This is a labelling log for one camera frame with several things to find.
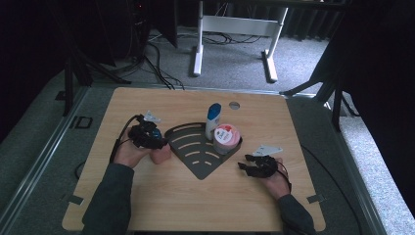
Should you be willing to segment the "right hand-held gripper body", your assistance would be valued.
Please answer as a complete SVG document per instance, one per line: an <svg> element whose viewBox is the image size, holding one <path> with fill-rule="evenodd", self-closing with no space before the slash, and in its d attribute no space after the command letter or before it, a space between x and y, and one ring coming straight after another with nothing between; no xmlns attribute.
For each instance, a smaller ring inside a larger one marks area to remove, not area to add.
<svg viewBox="0 0 415 235"><path fill-rule="evenodd" d="M261 160L257 163L254 163L254 170L252 172L253 177L266 178L273 175L277 169L277 163L273 154L282 152L281 147L273 147L267 145L260 145L254 152L253 156L260 156Z"/></svg>

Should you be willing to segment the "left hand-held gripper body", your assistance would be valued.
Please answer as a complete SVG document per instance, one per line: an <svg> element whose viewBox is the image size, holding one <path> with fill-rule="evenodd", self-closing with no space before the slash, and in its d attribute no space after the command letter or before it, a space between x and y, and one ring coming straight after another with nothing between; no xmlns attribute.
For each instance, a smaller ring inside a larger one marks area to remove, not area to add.
<svg viewBox="0 0 415 235"><path fill-rule="evenodd" d="M136 115L133 118L138 121L138 124L133 125L129 130L129 139L138 148L152 149L154 143L158 141L152 136L157 125L152 121L145 120L143 115Z"/></svg>

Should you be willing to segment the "pink bottle with blue pump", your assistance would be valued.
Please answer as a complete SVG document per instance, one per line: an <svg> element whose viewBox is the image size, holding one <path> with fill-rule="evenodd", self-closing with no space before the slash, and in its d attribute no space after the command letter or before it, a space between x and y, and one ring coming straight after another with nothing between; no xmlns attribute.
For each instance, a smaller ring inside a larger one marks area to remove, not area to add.
<svg viewBox="0 0 415 235"><path fill-rule="evenodd" d="M170 146L168 142L163 139L161 132L157 128L152 132L152 136L164 143L161 149L152 150L150 153L152 162L156 165L160 165L171 158Z"/></svg>

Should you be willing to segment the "pink jar with white lid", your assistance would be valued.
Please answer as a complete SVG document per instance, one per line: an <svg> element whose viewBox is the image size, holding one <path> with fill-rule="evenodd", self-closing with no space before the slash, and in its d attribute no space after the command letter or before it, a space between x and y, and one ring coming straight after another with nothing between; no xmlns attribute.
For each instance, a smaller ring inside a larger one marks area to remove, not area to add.
<svg viewBox="0 0 415 235"><path fill-rule="evenodd" d="M241 139L240 131L232 124L220 124L213 132L214 150L225 155L235 149Z"/></svg>

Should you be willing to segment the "dark grey corner shelf rack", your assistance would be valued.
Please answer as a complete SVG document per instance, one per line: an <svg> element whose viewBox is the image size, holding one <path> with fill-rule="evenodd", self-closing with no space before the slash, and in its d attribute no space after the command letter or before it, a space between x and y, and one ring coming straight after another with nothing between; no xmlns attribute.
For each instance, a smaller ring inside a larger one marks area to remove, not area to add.
<svg viewBox="0 0 415 235"><path fill-rule="evenodd" d="M204 180L218 167L235 155L243 143L240 139L226 155L218 153L213 142L207 140L204 122L190 122L171 127L164 133L171 151L200 180Z"/></svg>

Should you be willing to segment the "white bottle with blue cap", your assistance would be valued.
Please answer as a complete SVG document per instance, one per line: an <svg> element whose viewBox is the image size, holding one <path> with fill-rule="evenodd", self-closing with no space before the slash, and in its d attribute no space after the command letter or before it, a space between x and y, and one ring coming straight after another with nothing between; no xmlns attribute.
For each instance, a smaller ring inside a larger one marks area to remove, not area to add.
<svg viewBox="0 0 415 235"><path fill-rule="evenodd" d="M212 104L207 111L206 121L206 138L211 141L213 132L218 127L221 116L221 105L219 103Z"/></svg>

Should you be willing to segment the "person's right hand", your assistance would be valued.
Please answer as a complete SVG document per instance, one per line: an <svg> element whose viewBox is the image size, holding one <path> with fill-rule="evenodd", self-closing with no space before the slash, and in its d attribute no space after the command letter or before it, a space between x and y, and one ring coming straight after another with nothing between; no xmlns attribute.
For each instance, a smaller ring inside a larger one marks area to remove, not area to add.
<svg viewBox="0 0 415 235"><path fill-rule="evenodd" d="M260 182L265 186L271 196L278 201L291 193L288 172L283 166L283 159L277 158L278 170L270 177L260 178Z"/></svg>

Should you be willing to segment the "person's left hand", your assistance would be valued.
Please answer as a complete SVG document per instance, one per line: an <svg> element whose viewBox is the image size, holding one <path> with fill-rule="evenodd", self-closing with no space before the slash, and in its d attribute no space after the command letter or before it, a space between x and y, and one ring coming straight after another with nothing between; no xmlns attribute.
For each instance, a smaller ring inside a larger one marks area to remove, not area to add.
<svg viewBox="0 0 415 235"><path fill-rule="evenodd" d="M144 157L151 153L151 149L136 147L129 139L127 132L121 138L120 145L115 152L113 163L134 168Z"/></svg>

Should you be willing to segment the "black metal stand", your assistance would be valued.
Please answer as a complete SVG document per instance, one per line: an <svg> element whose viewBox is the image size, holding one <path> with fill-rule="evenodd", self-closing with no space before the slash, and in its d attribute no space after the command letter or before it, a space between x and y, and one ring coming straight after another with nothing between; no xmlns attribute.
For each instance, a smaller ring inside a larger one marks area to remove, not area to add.
<svg viewBox="0 0 415 235"><path fill-rule="evenodd" d="M81 86L90 86L93 82L89 67L119 84L130 84L130 81L116 76L113 72L88 58L80 50L75 49L65 62L64 90L60 91L57 100L65 102L63 116L66 117L74 106L73 77L76 76Z"/></svg>
<svg viewBox="0 0 415 235"><path fill-rule="evenodd" d="M331 96L334 96L331 122L337 131L341 131L340 116L342 101L344 100L343 92L346 77L343 75L343 72L345 70L343 63L320 59L307 82L292 89L282 91L281 95L294 96L304 89L321 83L321 87L317 91L314 99L317 102L325 103Z"/></svg>

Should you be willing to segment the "dark computer tower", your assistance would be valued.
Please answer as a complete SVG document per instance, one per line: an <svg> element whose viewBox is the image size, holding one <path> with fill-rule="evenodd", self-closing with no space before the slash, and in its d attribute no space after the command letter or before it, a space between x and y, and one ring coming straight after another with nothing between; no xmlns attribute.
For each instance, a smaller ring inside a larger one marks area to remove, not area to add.
<svg viewBox="0 0 415 235"><path fill-rule="evenodd" d="M150 0L130 0L130 12L134 38L137 41L137 59L142 62L145 57L145 48L151 30Z"/></svg>

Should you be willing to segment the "black curtain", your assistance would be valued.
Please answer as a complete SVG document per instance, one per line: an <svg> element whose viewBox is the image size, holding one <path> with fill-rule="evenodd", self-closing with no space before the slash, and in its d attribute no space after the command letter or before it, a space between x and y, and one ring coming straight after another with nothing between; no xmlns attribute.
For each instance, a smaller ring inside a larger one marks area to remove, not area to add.
<svg viewBox="0 0 415 235"><path fill-rule="evenodd" d="M0 0L0 143L66 55L46 0Z"/></svg>
<svg viewBox="0 0 415 235"><path fill-rule="evenodd" d="M341 88L415 213L415 0L353 0L333 40Z"/></svg>

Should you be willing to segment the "metal floor rail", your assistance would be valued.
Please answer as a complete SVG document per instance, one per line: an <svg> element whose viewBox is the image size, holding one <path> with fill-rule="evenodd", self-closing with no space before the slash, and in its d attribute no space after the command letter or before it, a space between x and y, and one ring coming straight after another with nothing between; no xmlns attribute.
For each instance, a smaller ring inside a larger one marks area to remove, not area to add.
<svg viewBox="0 0 415 235"><path fill-rule="evenodd" d="M342 130L335 131L335 134L338 139L338 146L340 147L347 177L354 190L356 200L363 213L364 220L368 225L370 233L372 235L387 235L375 203L366 187L363 174L358 168L358 164L354 157L355 152L352 150L352 147L348 143L345 133Z"/></svg>
<svg viewBox="0 0 415 235"><path fill-rule="evenodd" d="M0 213L0 233L6 234L7 231L13 226L33 189L36 187L36 184L42 176L45 168L52 159L60 142L69 129L70 124L74 120L79 106L83 102L87 92L88 87L79 88L74 96L72 107L64 117L61 117L57 127L49 136L45 146L36 155L34 163L24 176L10 203Z"/></svg>

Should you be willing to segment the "white desk frame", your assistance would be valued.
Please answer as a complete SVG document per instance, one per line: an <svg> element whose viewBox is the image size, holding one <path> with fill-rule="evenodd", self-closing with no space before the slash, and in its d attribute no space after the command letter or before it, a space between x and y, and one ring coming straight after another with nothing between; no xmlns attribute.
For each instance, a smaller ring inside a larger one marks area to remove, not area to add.
<svg viewBox="0 0 415 235"><path fill-rule="evenodd" d="M289 8L282 7L277 20L258 20L245 18L232 18L211 16L204 13L204 1L199 1L198 6L198 44L196 47L193 75L202 74L204 54L203 35L205 32L219 32L241 34L250 36L270 37L271 43L267 50L261 52L265 68L265 75L270 82L278 80L274 63L274 52L285 22Z"/></svg>

